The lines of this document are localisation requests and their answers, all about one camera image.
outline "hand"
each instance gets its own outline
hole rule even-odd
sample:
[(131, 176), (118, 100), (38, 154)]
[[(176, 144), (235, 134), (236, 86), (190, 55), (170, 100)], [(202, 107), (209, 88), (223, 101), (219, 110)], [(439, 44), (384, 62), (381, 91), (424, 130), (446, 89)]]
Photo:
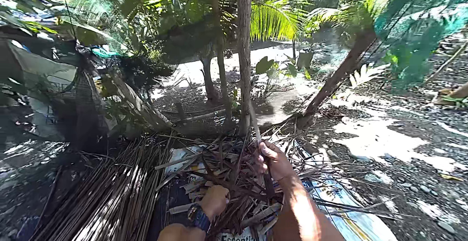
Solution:
[[(270, 158), (269, 166), (273, 179), (279, 182), (285, 177), (296, 176), (296, 172), (293, 170), (293, 166), (289, 162), (284, 152), (281, 151), (278, 147), (264, 141), (258, 145), (258, 148), (266, 157)], [(255, 153), (257, 154), (255, 162), (258, 171), (260, 173), (264, 173), (268, 169), (265, 160), (263, 159), (263, 156), (259, 154), (258, 150), (256, 150)]]
[(226, 198), (229, 190), (215, 185), (210, 187), (202, 199), (203, 212), (208, 216), (210, 221), (217, 215), (220, 215), (226, 208), (229, 199)]

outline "rock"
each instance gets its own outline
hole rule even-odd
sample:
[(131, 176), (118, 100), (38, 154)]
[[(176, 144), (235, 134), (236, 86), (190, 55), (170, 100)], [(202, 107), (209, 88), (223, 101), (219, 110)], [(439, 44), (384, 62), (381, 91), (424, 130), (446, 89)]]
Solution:
[(6, 210), (3, 214), (11, 214), (15, 210), (16, 206), (11, 207), (10, 209)]
[(8, 232), (9, 237), (16, 237), (16, 234), (18, 233), (18, 229), (13, 229), (10, 232)]
[(451, 234), (455, 234), (455, 229), (453, 229), (453, 227), (450, 226), (448, 223), (439, 221), (437, 225), (443, 228), (444, 230), (446, 230), (447, 232)]
[(5, 182), (0, 186), (0, 191), (3, 190), (3, 189), (6, 189), (8, 187), (15, 186), (16, 184), (18, 184), (18, 181), (15, 181), (15, 180)]
[(371, 162), (371, 159), (366, 156), (354, 155), (353, 157), (359, 162)]
[(456, 199), (455, 202), (457, 202), (457, 203), (459, 203), (459, 204), (464, 204), (464, 205), (467, 204), (467, 202), (465, 202), (465, 201), (463, 201), (463, 200), (461, 200), (461, 199)]
[(385, 153), (383, 156), (381, 156), (382, 159), (393, 159), (393, 156), (388, 154), (388, 153)]
[(414, 208), (419, 208), (418, 205), (414, 202), (406, 202), (409, 206), (412, 206)]
[(11, 241), (11, 239), (5, 235), (0, 236), (0, 241)]
[(373, 174), (366, 174), (366, 176), (364, 176), (364, 179), (371, 183), (383, 183), (383, 180), (381, 178), (378, 178)]
[(419, 189), (423, 190), (423, 192), (425, 192), (425, 193), (430, 193), (430, 189), (427, 188), (425, 185), (420, 185)]
[(331, 157), (338, 158), (338, 156), (332, 150), (327, 150), (327, 154)]

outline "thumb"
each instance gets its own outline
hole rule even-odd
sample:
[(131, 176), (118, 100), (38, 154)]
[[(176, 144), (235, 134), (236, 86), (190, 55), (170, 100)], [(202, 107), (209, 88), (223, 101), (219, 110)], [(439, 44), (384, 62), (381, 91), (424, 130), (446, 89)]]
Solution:
[(278, 153), (273, 151), (272, 149), (266, 147), (265, 142), (261, 142), (258, 147), (262, 151), (262, 154), (264, 154), (266, 157), (269, 157), (273, 160), (278, 160)]

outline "green shade net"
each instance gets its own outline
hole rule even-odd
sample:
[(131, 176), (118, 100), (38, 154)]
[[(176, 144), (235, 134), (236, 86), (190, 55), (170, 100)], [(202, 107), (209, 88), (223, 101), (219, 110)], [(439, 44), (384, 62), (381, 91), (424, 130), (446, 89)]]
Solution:
[(468, 0), (391, 0), (374, 20), (374, 29), (381, 45), (398, 59), (392, 65), (394, 87), (421, 83), (430, 71), (426, 59), (467, 21)]

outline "dry palm fronds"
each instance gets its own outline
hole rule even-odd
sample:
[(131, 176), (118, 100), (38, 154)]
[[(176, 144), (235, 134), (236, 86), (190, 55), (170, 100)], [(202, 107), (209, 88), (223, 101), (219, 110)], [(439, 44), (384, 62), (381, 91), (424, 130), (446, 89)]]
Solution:
[(142, 138), (102, 161), (31, 240), (144, 241), (169, 154)]

